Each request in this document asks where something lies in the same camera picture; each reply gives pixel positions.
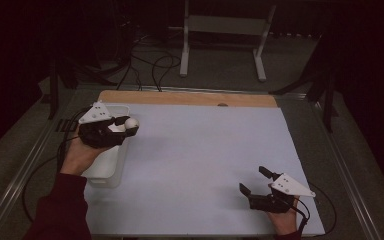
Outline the white plastic bin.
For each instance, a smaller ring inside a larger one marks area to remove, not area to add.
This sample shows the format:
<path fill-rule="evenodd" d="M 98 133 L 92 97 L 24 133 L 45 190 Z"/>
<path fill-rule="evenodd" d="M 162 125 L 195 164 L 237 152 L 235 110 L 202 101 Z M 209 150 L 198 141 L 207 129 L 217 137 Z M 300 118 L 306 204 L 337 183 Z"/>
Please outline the white plastic bin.
<path fill-rule="evenodd" d="M 79 123 L 96 123 L 101 120 L 109 120 L 112 117 L 128 116 L 129 112 L 129 107 L 125 105 L 96 102 L 80 118 Z M 129 140 L 126 139 L 122 145 L 114 146 L 102 152 L 82 174 L 92 187 L 115 188 L 120 184 L 128 143 Z"/>

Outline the person's right hand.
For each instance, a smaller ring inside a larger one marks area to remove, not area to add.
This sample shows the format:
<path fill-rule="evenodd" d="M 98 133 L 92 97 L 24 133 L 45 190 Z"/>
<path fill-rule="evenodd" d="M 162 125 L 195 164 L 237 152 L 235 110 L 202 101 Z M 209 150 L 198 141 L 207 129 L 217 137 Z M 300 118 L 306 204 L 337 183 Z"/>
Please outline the person's right hand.
<path fill-rule="evenodd" d="M 298 236 L 297 227 L 297 211 L 293 208 L 286 213 L 271 213 L 267 212 L 277 237 Z"/>

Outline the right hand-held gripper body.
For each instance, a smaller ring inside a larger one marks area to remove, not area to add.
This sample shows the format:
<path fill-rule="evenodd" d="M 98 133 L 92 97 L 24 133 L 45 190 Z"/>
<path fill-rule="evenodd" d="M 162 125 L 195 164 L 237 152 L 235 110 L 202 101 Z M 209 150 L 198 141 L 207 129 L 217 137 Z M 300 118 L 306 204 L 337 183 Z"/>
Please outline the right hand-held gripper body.
<path fill-rule="evenodd" d="M 286 173 L 274 174 L 273 182 L 269 185 L 268 195 L 253 194 L 248 191 L 248 201 L 251 209 L 270 213 L 286 213 L 293 206 L 296 197 L 315 197 L 316 193 Z"/>

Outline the person's left hand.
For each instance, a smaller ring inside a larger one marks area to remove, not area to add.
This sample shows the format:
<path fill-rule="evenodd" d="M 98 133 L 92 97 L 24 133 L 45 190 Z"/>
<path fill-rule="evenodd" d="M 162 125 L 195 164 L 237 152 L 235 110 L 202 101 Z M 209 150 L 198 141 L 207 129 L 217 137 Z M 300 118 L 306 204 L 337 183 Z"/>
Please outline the person's left hand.
<path fill-rule="evenodd" d="M 75 133 L 59 172 L 81 176 L 90 168 L 95 159 L 105 151 L 107 151 L 107 148 L 93 148 L 84 144 L 78 133 Z"/>

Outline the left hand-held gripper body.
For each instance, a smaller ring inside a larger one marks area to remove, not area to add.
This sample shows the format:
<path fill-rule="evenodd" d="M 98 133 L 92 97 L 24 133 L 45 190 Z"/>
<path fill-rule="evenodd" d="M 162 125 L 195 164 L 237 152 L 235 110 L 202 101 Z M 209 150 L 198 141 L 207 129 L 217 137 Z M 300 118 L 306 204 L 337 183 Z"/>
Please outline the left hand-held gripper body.
<path fill-rule="evenodd" d="M 78 120 L 78 136 L 93 148 L 110 148 L 122 145 L 126 136 L 123 125 L 113 123 L 114 116 L 102 102 L 95 102 Z"/>

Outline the metal floor rail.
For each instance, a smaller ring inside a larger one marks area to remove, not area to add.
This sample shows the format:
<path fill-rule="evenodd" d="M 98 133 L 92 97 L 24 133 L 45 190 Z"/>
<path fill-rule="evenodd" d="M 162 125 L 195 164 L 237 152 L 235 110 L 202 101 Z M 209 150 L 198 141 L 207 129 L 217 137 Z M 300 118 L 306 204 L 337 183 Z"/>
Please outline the metal floor rail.
<path fill-rule="evenodd" d="M 319 103 L 310 103 L 310 108 L 318 122 L 318 126 L 321 128 L 324 138 L 327 141 L 328 149 L 333 157 L 333 162 L 337 168 L 342 184 L 347 192 L 348 198 L 353 206 L 355 215 L 358 218 L 366 239 L 380 240 L 379 230 L 374 224 L 373 218 L 367 208 L 367 204 L 362 198 L 362 194 L 352 177 L 336 139 L 333 134 L 327 130 L 322 121 L 323 109 L 321 105 Z"/>
<path fill-rule="evenodd" d="M 68 103 L 63 101 L 51 119 L 47 104 L 34 104 L 0 140 L 0 229 Z"/>

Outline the white table mat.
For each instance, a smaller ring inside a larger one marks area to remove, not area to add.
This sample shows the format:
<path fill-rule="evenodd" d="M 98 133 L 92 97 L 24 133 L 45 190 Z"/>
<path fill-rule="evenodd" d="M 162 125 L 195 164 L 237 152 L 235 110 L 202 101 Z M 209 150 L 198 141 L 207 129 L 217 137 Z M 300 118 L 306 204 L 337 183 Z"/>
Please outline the white table mat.
<path fill-rule="evenodd" d="M 133 104 L 130 114 L 140 128 L 120 184 L 85 190 L 95 235 L 267 235 L 269 219 L 239 187 L 269 194 L 261 167 L 307 182 L 279 108 Z"/>

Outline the white metal stand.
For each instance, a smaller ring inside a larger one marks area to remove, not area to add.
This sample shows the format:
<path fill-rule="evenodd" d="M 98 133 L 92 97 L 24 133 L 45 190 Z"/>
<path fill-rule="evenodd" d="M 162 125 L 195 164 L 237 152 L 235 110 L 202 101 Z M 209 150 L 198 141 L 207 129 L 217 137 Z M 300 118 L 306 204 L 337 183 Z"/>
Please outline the white metal stand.
<path fill-rule="evenodd" d="M 260 43 L 253 50 L 253 59 L 258 80 L 265 82 L 267 80 L 262 53 L 265 47 L 266 40 L 269 35 L 269 30 L 276 11 L 276 5 L 269 6 L 268 13 L 263 19 L 253 18 L 235 18 L 222 16 L 205 16 L 191 15 L 189 12 L 190 0 L 184 0 L 184 16 L 183 16 L 183 49 L 180 59 L 179 75 L 186 77 L 189 67 L 189 33 L 217 33 L 217 34 L 237 34 L 259 36 Z"/>

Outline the black stand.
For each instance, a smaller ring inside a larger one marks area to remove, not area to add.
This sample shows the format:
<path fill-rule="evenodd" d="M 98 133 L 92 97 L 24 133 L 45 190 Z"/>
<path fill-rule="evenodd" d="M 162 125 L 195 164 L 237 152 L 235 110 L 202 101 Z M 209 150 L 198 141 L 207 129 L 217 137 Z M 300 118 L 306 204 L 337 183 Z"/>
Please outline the black stand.
<path fill-rule="evenodd" d="M 332 33 L 322 34 L 299 79 L 285 87 L 270 91 L 272 95 L 284 95 L 311 83 L 305 98 L 308 102 L 316 103 L 321 97 L 324 97 L 322 120 L 329 132 L 332 131 L 335 74 L 339 63 L 340 48 L 341 42 L 335 40 Z"/>
<path fill-rule="evenodd" d="M 115 86 L 115 83 L 106 80 L 102 75 L 93 72 L 92 70 L 89 70 L 86 66 L 81 65 L 80 63 L 76 62 L 73 58 L 66 56 L 62 52 L 53 53 L 50 57 L 49 62 L 49 93 L 45 94 L 42 98 L 45 103 L 50 104 L 50 112 L 48 116 L 49 120 L 53 119 L 56 116 L 56 113 L 59 108 L 58 65 L 61 62 L 65 62 L 68 65 L 77 68 L 81 73 L 84 73 L 86 76 L 92 78 L 93 80 L 102 85 Z"/>

